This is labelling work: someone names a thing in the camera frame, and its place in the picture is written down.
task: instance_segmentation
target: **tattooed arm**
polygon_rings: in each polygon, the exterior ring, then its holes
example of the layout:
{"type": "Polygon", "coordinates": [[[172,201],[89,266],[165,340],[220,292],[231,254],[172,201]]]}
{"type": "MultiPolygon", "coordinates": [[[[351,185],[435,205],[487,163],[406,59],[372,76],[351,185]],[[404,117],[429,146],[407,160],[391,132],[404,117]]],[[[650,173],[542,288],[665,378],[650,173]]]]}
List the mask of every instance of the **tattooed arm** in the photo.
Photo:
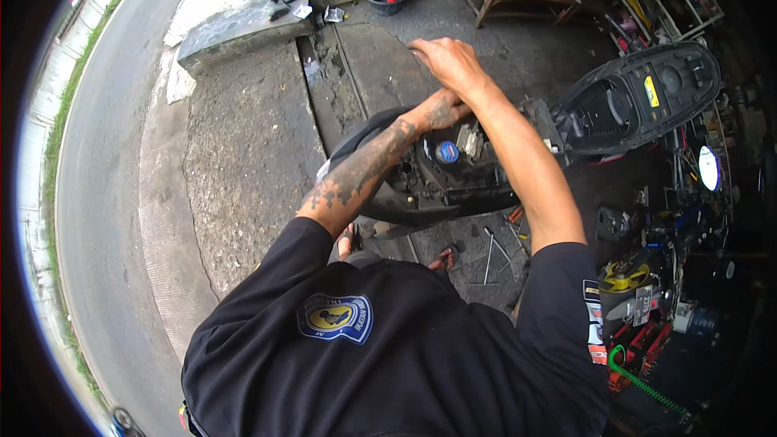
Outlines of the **tattooed arm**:
{"type": "Polygon", "coordinates": [[[442,88],[413,110],[400,115],[380,135],[350,155],[322,179],[302,201],[297,217],[316,220],[336,238],[356,218],[389,169],[424,132],[447,129],[471,110],[455,93],[442,88]]]}

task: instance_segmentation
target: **hand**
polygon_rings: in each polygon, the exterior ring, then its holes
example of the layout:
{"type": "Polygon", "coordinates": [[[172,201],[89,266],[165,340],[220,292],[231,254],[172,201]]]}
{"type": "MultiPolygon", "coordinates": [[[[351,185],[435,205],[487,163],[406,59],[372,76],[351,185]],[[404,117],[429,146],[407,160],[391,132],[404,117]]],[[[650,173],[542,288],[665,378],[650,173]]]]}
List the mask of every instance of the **hand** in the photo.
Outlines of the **hand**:
{"type": "Polygon", "coordinates": [[[405,115],[417,129],[428,132],[452,127],[469,113],[471,108],[461,103],[456,93],[440,88],[405,115]]]}
{"type": "Polygon", "coordinates": [[[415,39],[409,47],[413,55],[427,65],[440,83],[461,98],[490,81],[489,76],[480,67],[475,50],[458,39],[415,39]]]}

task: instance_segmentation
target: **foot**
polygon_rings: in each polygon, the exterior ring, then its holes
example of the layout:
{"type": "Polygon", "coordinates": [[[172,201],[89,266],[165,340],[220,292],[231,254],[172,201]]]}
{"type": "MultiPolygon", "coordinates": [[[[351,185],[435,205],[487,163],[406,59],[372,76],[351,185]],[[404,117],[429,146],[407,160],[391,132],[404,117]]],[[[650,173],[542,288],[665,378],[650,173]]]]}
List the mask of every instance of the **foot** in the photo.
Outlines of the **foot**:
{"type": "Polygon", "coordinates": [[[453,265],[456,263],[456,254],[453,251],[453,248],[448,247],[442,250],[442,253],[438,256],[437,260],[430,263],[427,267],[430,270],[437,270],[438,268],[444,268],[445,270],[450,270],[453,268],[453,265]]]}
{"type": "Polygon", "coordinates": [[[348,255],[351,254],[351,251],[353,250],[353,242],[354,242],[354,224],[351,223],[348,225],[348,227],[345,228],[345,231],[342,235],[340,235],[340,238],[337,240],[337,260],[338,261],[344,261],[348,255]]]}

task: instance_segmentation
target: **yellow sticker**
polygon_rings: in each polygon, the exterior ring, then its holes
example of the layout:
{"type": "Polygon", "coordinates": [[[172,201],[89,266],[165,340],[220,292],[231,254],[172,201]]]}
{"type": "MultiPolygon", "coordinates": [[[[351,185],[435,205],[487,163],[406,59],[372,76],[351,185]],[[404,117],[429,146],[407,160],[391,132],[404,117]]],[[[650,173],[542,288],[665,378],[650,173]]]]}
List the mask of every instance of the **yellow sticker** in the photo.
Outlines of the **yellow sticker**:
{"type": "Polygon", "coordinates": [[[647,99],[650,100],[650,106],[658,108],[658,95],[656,94],[656,88],[653,86],[652,76],[645,78],[645,92],[647,93],[647,99]]]}

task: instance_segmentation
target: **license plate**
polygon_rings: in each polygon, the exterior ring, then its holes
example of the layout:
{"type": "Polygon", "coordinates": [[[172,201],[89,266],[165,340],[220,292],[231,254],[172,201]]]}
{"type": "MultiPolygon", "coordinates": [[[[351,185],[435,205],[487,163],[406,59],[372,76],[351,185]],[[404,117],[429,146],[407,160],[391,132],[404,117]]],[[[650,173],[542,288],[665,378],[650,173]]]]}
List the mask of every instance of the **license plate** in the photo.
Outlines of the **license plate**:
{"type": "Polygon", "coordinates": [[[650,318],[650,305],[653,303],[653,286],[639,287],[636,289],[634,299],[634,324],[641,326],[650,318]]]}

